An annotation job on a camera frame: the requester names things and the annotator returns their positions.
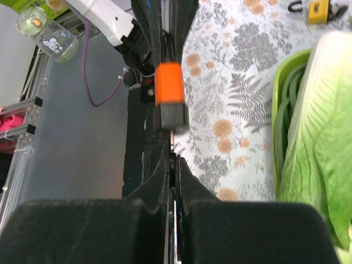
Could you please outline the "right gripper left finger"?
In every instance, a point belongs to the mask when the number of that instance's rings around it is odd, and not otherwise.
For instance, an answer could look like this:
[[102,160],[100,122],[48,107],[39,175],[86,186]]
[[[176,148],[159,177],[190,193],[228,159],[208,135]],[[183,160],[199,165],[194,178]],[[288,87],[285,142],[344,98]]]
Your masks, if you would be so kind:
[[37,200],[1,234],[1,263],[167,263],[169,163],[120,200]]

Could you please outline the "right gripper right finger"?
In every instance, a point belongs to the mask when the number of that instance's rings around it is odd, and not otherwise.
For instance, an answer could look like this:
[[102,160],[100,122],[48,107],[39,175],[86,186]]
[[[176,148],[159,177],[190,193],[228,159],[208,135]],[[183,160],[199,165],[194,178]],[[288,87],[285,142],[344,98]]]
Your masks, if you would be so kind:
[[327,228],[304,203],[221,201],[175,165],[183,263],[338,263]]

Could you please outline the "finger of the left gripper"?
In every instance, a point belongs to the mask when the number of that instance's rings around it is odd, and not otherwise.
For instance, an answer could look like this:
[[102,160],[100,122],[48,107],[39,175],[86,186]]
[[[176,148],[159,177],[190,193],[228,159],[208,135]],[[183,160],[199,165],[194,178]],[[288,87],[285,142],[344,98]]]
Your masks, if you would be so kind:
[[172,1],[172,39],[175,60],[182,61],[183,47],[199,7],[198,0]]
[[132,0],[131,7],[151,49],[155,68],[162,62],[164,39],[160,0]]

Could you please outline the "orange black padlock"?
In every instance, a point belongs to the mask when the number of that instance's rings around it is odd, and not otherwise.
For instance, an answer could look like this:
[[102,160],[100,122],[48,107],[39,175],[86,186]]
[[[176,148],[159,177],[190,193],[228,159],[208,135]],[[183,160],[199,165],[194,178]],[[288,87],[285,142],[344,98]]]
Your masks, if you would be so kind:
[[162,39],[162,61],[155,70],[155,130],[182,135],[189,130],[183,71],[175,54],[174,41],[167,32]]

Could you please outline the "yellow padlock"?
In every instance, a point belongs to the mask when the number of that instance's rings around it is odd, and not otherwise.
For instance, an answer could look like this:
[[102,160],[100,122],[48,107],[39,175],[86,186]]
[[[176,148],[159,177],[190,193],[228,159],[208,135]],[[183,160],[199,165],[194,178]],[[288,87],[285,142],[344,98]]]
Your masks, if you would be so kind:
[[332,3],[329,0],[311,1],[306,22],[309,25],[327,24],[342,18],[348,9],[348,4]]

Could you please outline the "black key bunch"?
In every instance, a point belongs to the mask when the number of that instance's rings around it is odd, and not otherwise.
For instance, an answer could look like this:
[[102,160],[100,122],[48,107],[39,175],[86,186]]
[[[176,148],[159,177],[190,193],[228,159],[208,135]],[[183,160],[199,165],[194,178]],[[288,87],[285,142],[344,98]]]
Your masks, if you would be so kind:
[[169,177],[170,177],[170,188],[175,187],[175,162],[176,154],[174,152],[174,133],[170,132],[170,141],[169,141]]

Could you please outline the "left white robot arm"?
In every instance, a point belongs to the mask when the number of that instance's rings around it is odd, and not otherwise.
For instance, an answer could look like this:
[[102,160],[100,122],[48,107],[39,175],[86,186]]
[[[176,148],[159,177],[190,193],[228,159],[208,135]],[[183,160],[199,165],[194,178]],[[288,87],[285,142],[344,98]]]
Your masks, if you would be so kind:
[[182,61],[183,46],[198,1],[132,1],[132,13],[113,1],[68,1],[123,56],[126,65],[148,75],[162,62]]

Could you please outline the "clear plastic bottle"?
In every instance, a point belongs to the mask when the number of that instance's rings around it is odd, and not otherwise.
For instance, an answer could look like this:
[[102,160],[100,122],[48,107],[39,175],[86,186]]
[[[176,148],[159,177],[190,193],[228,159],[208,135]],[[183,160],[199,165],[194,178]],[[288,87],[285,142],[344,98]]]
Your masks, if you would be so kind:
[[23,11],[16,29],[31,38],[39,49],[59,63],[70,61],[79,49],[78,39],[65,27],[50,19],[39,7]]

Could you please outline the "large napa cabbage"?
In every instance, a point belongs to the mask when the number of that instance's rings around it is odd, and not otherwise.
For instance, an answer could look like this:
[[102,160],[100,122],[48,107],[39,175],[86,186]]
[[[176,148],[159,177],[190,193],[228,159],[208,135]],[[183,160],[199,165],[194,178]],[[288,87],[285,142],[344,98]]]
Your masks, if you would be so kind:
[[313,206],[351,263],[351,33],[324,34],[302,64],[276,199]]

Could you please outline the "green long beans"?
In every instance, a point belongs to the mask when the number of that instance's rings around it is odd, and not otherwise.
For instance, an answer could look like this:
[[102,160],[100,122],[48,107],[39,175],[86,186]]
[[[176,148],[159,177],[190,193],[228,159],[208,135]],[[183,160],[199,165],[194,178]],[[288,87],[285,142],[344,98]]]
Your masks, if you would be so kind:
[[276,121],[274,123],[274,148],[277,175],[281,171],[285,161],[288,147],[288,130],[297,101],[300,83],[305,72],[306,64],[301,64],[292,69],[284,79],[281,88],[280,102],[277,107]]

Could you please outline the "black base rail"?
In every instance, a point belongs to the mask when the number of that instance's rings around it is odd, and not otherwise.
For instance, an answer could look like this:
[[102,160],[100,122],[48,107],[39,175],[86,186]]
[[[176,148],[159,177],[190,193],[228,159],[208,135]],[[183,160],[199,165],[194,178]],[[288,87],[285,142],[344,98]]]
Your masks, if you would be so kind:
[[122,196],[161,203],[169,193],[168,138],[154,131],[154,103],[141,102],[140,91],[128,93]]

